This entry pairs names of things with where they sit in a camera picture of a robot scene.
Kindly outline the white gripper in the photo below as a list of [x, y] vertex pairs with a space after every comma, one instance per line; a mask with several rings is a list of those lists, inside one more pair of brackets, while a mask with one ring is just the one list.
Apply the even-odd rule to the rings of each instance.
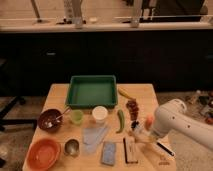
[[154, 143], [156, 141], [155, 137], [146, 131], [141, 125], [137, 125], [134, 129], [136, 139], [142, 143]]

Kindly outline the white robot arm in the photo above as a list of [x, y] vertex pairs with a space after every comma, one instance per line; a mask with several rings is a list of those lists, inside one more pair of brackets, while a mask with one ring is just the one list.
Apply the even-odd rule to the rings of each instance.
[[155, 109], [148, 131], [135, 129], [133, 134], [141, 142], [156, 142], [176, 130], [213, 151], [213, 127], [186, 116], [186, 111], [182, 100], [170, 100]]

